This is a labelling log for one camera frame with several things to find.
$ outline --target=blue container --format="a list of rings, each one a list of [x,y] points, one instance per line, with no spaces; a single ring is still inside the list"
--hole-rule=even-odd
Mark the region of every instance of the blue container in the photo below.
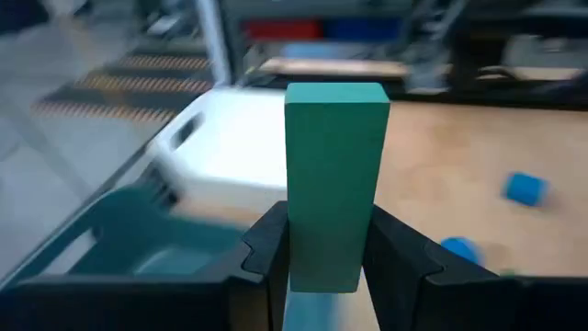
[[[400,37],[401,18],[337,18],[323,23],[324,37],[333,41],[390,42]]]

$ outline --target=blue block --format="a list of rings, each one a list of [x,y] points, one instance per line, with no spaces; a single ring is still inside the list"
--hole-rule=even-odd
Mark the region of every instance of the blue block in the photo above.
[[[479,266],[483,264],[480,250],[471,240],[464,237],[449,237],[440,245],[449,252],[467,259]]]
[[[547,181],[541,178],[513,173],[508,178],[503,194],[507,199],[524,205],[537,206],[543,200],[547,186]]]

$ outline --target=plastic bin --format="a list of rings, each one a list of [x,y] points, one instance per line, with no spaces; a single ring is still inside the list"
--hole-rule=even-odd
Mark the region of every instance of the plastic bin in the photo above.
[[[324,37],[332,41],[393,42],[401,36],[400,18],[337,18],[323,23]]]
[[[222,225],[219,220],[169,215],[153,204],[153,198],[151,191],[143,187],[127,187],[107,194],[41,245],[4,279],[2,289],[41,274],[90,229],[99,229],[100,236],[68,274],[189,278],[236,245],[245,231]],[[289,293],[285,329],[330,330],[334,325],[333,312],[331,295]]]

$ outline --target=red container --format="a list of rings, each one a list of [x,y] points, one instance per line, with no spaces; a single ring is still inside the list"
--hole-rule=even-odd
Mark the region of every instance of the red container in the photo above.
[[[318,20],[248,21],[244,27],[251,40],[322,39],[322,25]]]

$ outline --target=blue cube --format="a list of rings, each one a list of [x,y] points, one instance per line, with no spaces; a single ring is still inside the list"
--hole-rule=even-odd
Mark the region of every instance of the blue cube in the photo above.
[[[537,206],[543,200],[547,189],[547,181],[523,173],[513,173],[504,188],[507,199],[527,206]]]

